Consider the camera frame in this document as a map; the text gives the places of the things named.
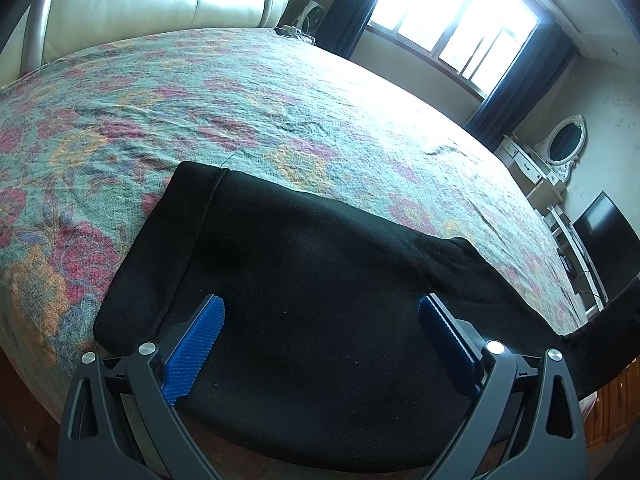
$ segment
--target floral bedsheet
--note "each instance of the floral bedsheet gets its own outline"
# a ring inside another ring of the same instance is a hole
[[[182,160],[465,237],[559,333],[586,322],[506,169],[429,105],[272,30],[119,41],[0,91],[0,344],[58,420],[110,281]]]

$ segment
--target silver screw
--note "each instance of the silver screw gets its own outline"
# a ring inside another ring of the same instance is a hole
[[[559,350],[556,350],[555,348],[552,348],[551,350],[549,350],[547,352],[547,354],[549,355],[549,358],[552,361],[561,361],[562,360],[562,354],[560,353]]]
[[[93,363],[95,361],[95,354],[93,352],[87,352],[82,356],[82,362],[84,364]]]
[[[153,343],[142,343],[140,348],[138,348],[138,352],[142,355],[149,355],[156,351],[156,345]]]
[[[505,350],[504,345],[500,341],[495,341],[495,340],[489,341],[486,344],[486,349],[495,355],[500,355]]]

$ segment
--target textured blue pad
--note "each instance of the textured blue pad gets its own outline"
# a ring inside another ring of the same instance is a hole
[[[479,377],[482,365],[463,341],[460,326],[456,326],[455,320],[447,319],[429,296],[420,300],[418,318],[458,393],[474,400],[481,392]]]
[[[170,406],[191,390],[224,323],[225,304],[212,296],[164,364],[162,394]]]

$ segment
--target dark blue curtain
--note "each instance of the dark blue curtain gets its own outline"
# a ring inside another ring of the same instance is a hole
[[[316,45],[349,59],[378,0],[334,0],[316,33]]]
[[[465,130],[491,152],[533,110],[577,53],[553,17],[545,13],[527,43],[465,124]]]

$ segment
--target flat screen tv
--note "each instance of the flat screen tv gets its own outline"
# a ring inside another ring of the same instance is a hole
[[[604,191],[573,227],[612,300],[640,272],[640,238]]]

